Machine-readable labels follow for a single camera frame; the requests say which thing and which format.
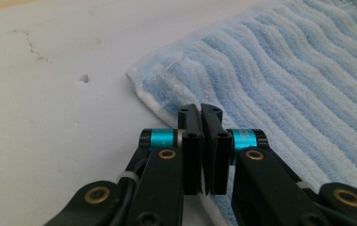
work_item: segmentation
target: striped towel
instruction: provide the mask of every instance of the striped towel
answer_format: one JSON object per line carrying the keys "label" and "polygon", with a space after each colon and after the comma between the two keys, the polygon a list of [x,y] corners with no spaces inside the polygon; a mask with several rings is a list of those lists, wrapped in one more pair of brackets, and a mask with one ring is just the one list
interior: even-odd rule
{"label": "striped towel", "polygon": [[[224,128],[262,129],[316,191],[329,182],[357,187],[357,0],[247,11],[152,53],[127,75],[170,126],[182,105],[216,105]],[[231,169],[228,195],[205,203],[236,225],[233,179]]]}

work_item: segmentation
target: brass bolt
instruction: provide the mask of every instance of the brass bolt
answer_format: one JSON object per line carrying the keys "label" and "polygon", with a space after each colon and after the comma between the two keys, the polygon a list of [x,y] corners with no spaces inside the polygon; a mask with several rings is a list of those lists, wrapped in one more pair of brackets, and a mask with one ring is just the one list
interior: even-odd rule
{"label": "brass bolt", "polygon": [[99,204],[107,199],[110,190],[105,186],[96,186],[85,194],[85,201],[89,204]]}
{"label": "brass bolt", "polygon": [[337,188],[333,191],[333,195],[342,203],[357,207],[357,194],[355,194],[354,192],[343,188]]}
{"label": "brass bolt", "polygon": [[175,151],[173,150],[169,150],[169,149],[165,149],[165,150],[162,150],[158,153],[158,156],[161,157],[162,159],[172,159],[176,156],[176,153]]}
{"label": "brass bolt", "polygon": [[248,156],[249,159],[256,160],[256,161],[264,159],[264,155],[258,151],[255,151],[255,150],[247,151],[246,156]]}

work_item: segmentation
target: light blue towel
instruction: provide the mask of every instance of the light blue towel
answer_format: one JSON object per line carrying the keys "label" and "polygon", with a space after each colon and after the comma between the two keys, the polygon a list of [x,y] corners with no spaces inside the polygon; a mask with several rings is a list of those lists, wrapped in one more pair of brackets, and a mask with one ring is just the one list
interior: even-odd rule
{"label": "light blue towel", "polygon": [[[260,128],[316,191],[357,187],[357,0],[292,0],[215,24],[128,71],[170,126],[182,105],[224,111],[224,128]],[[214,197],[236,225],[229,193]]]}

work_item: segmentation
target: white surface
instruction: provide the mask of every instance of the white surface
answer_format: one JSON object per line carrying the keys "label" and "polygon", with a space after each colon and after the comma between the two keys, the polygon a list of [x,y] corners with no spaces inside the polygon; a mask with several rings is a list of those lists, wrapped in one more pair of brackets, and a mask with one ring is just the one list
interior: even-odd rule
{"label": "white surface", "polygon": [[[141,130],[165,127],[124,73],[255,2],[48,0],[0,9],[0,225],[41,225],[81,186],[115,181]],[[197,197],[186,198],[188,224],[210,224]]]}

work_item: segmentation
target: white table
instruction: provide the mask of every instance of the white table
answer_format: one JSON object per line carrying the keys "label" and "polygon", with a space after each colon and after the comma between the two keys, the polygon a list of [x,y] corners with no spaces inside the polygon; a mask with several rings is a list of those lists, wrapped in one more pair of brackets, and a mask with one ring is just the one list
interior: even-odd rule
{"label": "white table", "polygon": [[[41,225],[81,186],[115,181],[141,130],[166,127],[136,96],[128,68],[256,2],[42,0],[0,9],[0,225]],[[199,198],[186,197],[184,225],[210,223]]]}

